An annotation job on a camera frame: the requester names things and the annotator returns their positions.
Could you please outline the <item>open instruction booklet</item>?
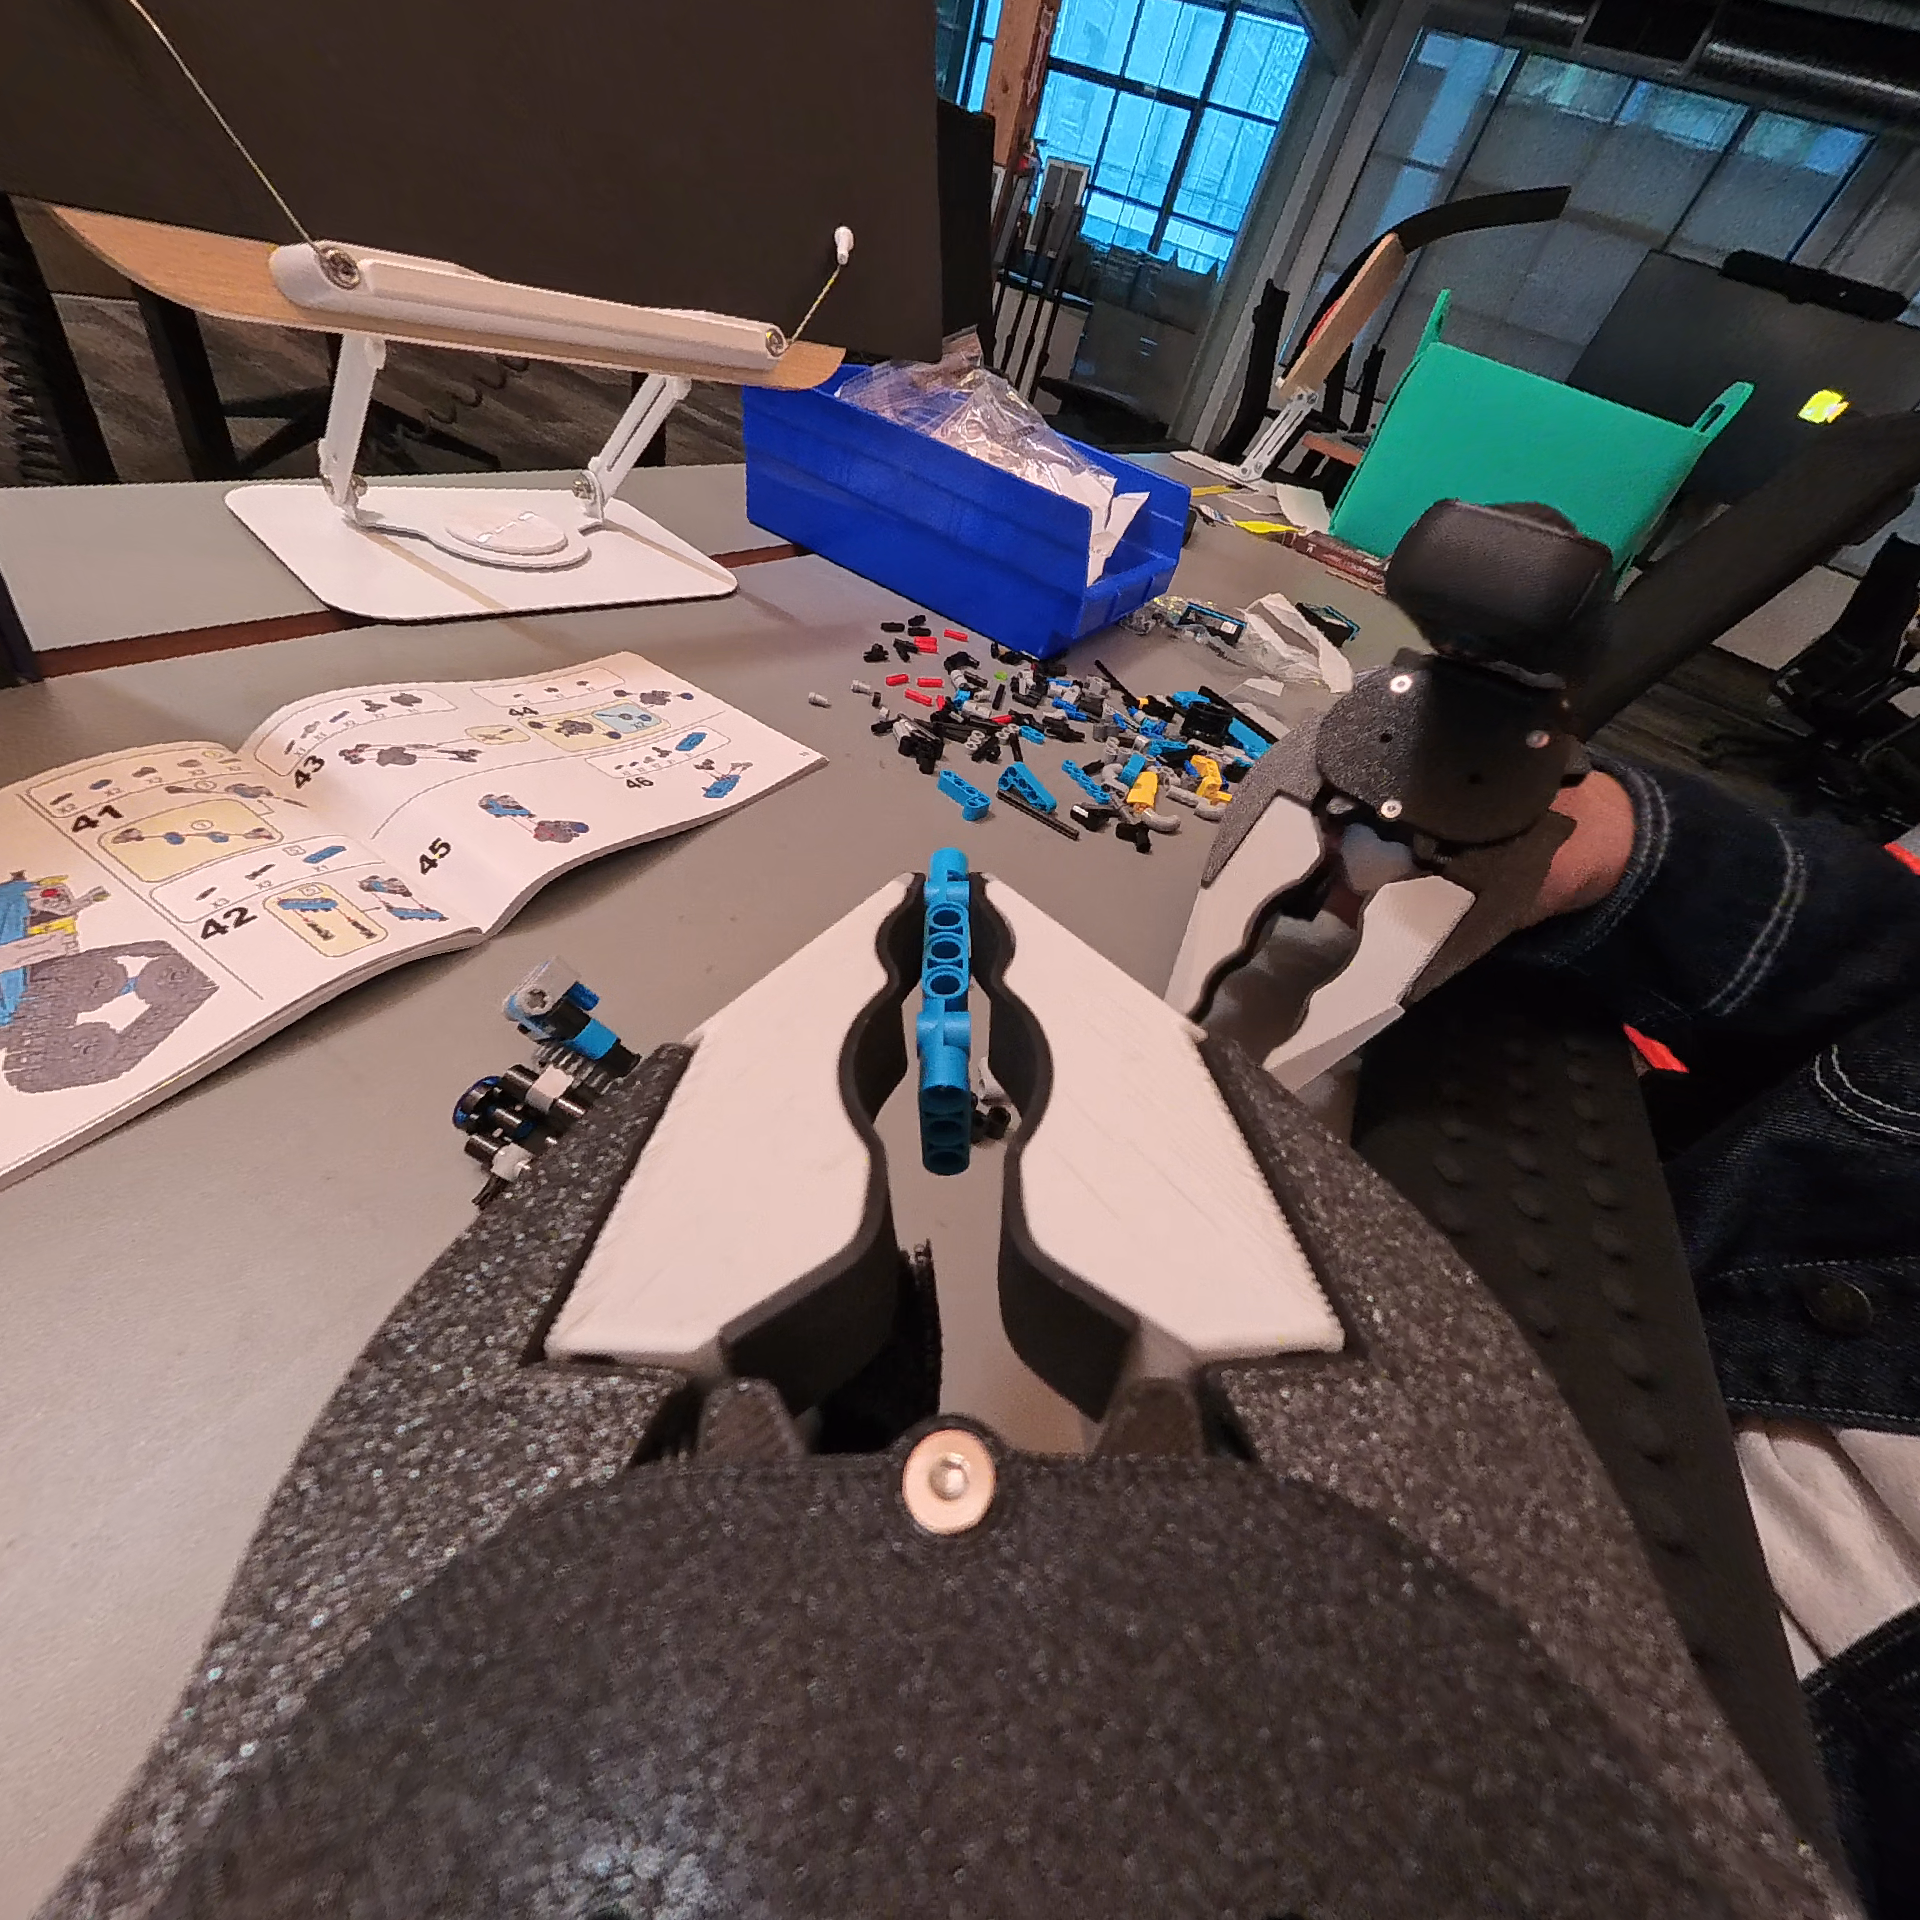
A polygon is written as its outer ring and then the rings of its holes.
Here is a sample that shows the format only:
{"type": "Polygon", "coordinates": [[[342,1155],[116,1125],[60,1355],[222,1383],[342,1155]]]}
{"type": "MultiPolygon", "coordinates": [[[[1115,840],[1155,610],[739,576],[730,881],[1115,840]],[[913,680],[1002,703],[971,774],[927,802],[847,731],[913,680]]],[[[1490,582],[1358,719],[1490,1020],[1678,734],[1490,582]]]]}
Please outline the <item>open instruction booklet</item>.
{"type": "Polygon", "coordinates": [[[821,755],[635,653],[351,687],[241,747],[4,789],[4,1183],[63,1160],[551,878],[751,805],[821,755]]]}

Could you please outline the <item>blue plastic bin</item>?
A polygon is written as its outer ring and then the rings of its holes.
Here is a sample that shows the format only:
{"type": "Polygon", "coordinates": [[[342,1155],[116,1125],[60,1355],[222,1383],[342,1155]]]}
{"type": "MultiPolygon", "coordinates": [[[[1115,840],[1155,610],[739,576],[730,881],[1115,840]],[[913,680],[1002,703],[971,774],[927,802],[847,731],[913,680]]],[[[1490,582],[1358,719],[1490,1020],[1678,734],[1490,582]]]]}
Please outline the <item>blue plastic bin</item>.
{"type": "Polygon", "coordinates": [[[1038,661],[1168,594],[1190,510],[1175,477],[1085,449],[1118,494],[1147,496],[1088,582],[1085,503],[847,405],[847,379],[743,389],[746,516],[762,532],[1038,661]]]}

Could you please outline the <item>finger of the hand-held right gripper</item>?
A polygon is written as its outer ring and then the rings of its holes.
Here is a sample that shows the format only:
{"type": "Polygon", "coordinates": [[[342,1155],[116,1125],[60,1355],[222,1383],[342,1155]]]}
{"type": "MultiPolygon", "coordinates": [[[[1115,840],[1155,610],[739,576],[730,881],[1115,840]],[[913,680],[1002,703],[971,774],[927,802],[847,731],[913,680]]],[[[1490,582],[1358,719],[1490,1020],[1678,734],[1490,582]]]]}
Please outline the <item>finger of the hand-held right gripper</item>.
{"type": "Polygon", "coordinates": [[[1182,1020],[1204,1022],[1217,985],[1245,964],[1273,903],[1306,881],[1322,858],[1309,802],[1270,793],[1258,805],[1250,789],[1232,802],[1168,985],[1168,1005],[1182,1020]]]}
{"type": "Polygon", "coordinates": [[[1302,1092],[1401,1020],[1411,987],[1474,910],[1444,875],[1397,878],[1359,914],[1358,955],[1309,998],[1305,1024],[1266,1057],[1266,1075],[1302,1092]]]}

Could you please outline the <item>pile of small brick parts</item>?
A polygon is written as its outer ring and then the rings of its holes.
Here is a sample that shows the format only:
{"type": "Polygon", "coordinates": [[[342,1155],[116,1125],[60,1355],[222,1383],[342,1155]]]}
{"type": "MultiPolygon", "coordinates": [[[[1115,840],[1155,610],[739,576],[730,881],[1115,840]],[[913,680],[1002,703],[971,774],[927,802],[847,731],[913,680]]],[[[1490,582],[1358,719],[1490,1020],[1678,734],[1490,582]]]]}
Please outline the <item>pile of small brick parts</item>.
{"type": "MultiPolygon", "coordinates": [[[[1299,605],[1346,653],[1358,624],[1299,605]]],[[[1333,696],[1282,687],[1242,662],[1242,610],[1163,594],[1126,617],[1142,637],[1204,653],[1235,688],[1145,688],[1102,661],[1045,662],[926,614],[891,620],[848,684],[866,731],[958,808],[962,824],[1010,812],[1066,840],[1112,834],[1134,853],[1188,824],[1222,824],[1258,758],[1333,696]]]]}

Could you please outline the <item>black office chair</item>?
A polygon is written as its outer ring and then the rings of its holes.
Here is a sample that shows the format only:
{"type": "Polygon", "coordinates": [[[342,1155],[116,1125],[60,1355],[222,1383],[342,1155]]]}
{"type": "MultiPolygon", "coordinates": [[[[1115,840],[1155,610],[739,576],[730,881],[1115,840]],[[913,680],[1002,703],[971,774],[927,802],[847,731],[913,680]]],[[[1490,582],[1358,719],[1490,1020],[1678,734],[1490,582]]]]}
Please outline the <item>black office chair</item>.
{"type": "Polygon", "coordinates": [[[1800,728],[1778,774],[1794,812],[1859,802],[1859,754],[1886,734],[1918,617],[1918,542],[1890,537],[1835,624],[1772,680],[1773,703],[1800,728]]]}

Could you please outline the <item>person's right forearm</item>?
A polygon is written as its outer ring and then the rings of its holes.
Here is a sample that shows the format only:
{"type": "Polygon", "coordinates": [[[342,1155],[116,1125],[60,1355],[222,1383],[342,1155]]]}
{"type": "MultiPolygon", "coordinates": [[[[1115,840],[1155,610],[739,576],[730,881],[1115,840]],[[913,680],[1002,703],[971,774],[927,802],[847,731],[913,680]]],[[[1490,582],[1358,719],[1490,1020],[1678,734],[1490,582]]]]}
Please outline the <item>person's right forearm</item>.
{"type": "Polygon", "coordinates": [[[1797,1066],[1918,1011],[1918,878],[1861,831],[1601,755],[1635,834],[1608,896],[1499,960],[1572,982],[1693,1068],[1797,1066]]]}

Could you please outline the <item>wood-edged dark board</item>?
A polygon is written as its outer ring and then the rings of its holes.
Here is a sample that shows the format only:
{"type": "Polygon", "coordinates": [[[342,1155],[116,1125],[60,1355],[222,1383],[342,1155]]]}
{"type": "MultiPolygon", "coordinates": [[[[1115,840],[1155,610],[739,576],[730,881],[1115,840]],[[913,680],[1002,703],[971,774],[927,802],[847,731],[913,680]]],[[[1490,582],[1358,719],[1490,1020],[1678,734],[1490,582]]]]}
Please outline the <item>wood-edged dark board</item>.
{"type": "Polygon", "coordinates": [[[933,3],[4,7],[4,191],[933,362],[993,316],[993,128],[933,3]]]}

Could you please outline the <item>small curved wooden board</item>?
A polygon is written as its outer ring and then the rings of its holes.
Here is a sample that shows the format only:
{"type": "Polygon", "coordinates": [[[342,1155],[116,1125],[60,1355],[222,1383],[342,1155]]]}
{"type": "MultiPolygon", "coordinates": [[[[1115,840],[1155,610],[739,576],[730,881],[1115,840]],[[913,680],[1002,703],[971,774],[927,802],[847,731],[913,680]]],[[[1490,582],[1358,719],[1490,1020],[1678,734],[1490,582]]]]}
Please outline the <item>small curved wooden board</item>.
{"type": "Polygon", "coordinates": [[[1282,359],[1286,296],[1270,284],[1254,308],[1250,366],[1235,420],[1209,464],[1242,486],[1261,481],[1302,437],[1318,411],[1318,397],[1346,366],[1358,335],[1401,281],[1407,261],[1423,245],[1484,229],[1554,221],[1569,186],[1528,186],[1451,203],[1387,229],[1343,274],[1306,319],[1289,359],[1282,359]]]}

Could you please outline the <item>blue beam brick assembly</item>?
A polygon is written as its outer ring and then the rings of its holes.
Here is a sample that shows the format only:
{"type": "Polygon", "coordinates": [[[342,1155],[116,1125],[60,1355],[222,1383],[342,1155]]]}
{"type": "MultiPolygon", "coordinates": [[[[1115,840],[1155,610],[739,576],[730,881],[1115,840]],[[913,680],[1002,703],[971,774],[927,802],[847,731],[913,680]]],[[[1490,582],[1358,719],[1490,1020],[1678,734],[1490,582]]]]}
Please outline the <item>blue beam brick assembly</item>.
{"type": "Polygon", "coordinates": [[[571,1075],[600,1081],[628,1076],[635,1053],[592,1014],[597,995],[583,987],[580,973],[551,958],[527,973],[501,1002],[501,1014],[533,1046],[543,1062],[559,1062],[571,1075]]]}

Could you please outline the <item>clear bags in bin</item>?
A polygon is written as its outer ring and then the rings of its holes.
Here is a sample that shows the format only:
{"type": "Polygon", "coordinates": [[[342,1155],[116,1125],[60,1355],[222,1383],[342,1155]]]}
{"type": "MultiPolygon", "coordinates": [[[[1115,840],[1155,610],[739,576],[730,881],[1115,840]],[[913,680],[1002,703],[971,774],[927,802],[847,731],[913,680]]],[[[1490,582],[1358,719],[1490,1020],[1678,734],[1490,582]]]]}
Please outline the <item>clear bags in bin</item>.
{"type": "Polygon", "coordinates": [[[1147,505],[1147,494],[1121,494],[1112,470],[1077,452],[975,354],[859,367],[837,397],[1088,507],[1088,588],[1102,579],[1121,537],[1147,505]]]}

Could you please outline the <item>person's denim clothing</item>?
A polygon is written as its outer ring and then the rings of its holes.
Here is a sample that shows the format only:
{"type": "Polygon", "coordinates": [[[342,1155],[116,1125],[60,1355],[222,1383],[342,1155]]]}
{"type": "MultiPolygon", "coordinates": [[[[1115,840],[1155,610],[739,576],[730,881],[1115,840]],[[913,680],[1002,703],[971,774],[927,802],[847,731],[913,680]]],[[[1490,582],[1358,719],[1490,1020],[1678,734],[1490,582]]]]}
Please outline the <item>person's denim clothing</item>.
{"type": "MultiPolygon", "coordinates": [[[[1743,1418],[1918,1437],[1918,1011],[1734,1095],[1635,1030],[1667,1090],[1667,1177],[1718,1393],[1743,1418]]],[[[1918,1915],[1918,1609],[1800,1675],[1871,1918],[1918,1915]]]]}

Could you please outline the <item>green plastic box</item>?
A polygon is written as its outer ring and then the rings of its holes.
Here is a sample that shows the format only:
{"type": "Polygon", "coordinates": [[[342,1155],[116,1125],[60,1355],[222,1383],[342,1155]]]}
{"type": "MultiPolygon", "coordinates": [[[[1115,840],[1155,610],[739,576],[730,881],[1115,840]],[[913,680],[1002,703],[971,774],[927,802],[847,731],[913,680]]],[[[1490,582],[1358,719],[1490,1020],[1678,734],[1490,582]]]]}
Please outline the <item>green plastic box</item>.
{"type": "Polygon", "coordinates": [[[1549,505],[1632,564],[1715,434],[1754,394],[1728,386],[1678,426],[1451,348],[1439,292],[1417,354],[1331,510],[1331,537],[1387,560],[1436,503],[1549,505]]]}

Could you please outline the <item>black brick assembly blue wheels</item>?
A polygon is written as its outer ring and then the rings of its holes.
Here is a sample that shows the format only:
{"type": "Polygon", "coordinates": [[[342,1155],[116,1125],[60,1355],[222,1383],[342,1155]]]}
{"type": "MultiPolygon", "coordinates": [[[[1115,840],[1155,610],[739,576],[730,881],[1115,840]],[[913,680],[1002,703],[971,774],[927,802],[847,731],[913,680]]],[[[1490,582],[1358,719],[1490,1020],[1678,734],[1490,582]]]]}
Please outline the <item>black brick assembly blue wheels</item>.
{"type": "Polygon", "coordinates": [[[451,1107],[466,1160],[488,1174],[473,1206],[484,1208],[513,1189],[594,1101],[590,1076],[564,1066],[513,1066],[473,1084],[451,1107]]]}

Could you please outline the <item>blue angled beam brick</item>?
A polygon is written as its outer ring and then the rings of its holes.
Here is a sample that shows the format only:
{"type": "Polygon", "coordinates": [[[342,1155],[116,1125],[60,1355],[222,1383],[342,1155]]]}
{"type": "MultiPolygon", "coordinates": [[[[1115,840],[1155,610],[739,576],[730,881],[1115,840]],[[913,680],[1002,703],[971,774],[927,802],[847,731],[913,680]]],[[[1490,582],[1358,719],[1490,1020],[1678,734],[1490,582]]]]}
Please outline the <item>blue angled beam brick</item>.
{"type": "Polygon", "coordinates": [[[918,1047],[923,1165],[958,1177],[971,1160],[971,875],[959,849],[940,849],[926,872],[918,1047]]]}

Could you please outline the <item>dark dimpled seat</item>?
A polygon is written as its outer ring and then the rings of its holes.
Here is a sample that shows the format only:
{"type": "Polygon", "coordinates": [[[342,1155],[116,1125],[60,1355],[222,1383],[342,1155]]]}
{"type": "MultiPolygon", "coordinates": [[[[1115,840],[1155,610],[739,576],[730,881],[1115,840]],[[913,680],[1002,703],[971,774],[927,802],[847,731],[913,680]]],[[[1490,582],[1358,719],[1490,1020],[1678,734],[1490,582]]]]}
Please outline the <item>dark dimpled seat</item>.
{"type": "Polygon", "coordinates": [[[1845,1870],[1619,1028],[1537,985],[1461,976],[1362,1050],[1355,1148],[1521,1326],[1610,1475],[1697,1679],[1845,1870]]]}

